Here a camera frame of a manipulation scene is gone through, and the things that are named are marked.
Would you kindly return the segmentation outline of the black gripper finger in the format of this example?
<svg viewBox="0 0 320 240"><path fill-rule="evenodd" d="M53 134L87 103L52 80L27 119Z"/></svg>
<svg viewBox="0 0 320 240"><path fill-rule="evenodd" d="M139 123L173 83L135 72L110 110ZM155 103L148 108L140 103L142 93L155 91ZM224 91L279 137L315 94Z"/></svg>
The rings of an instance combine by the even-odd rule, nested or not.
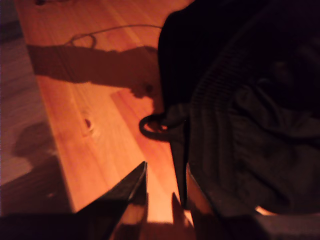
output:
<svg viewBox="0 0 320 240"><path fill-rule="evenodd" d="M143 161L111 190L77 214L86 240L138 240L148 208L147 167Z"/></svg>
<svg viewBox="0 0 320 240"><path fill-rule="evenodd" d="M198 240L258 240L259 227L251 211L214 187L209 195L186 167L187 202Z"/></svg>

